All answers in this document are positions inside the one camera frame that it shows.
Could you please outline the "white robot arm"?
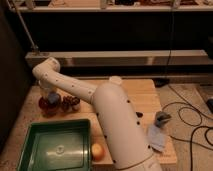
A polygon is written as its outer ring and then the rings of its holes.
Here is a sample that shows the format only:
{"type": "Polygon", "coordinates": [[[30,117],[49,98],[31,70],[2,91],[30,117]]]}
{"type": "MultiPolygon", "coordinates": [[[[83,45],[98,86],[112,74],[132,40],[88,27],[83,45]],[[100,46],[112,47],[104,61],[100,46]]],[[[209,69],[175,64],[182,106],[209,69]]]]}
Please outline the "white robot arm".
{"type": "Polygon", "coordinates": [[[120,85],[108,81],[96,86],[60,74],[60,63],[52,57],[32,72],[45,87],[57,87],[93,106],[117,171],[163,171],[120,85]]]}

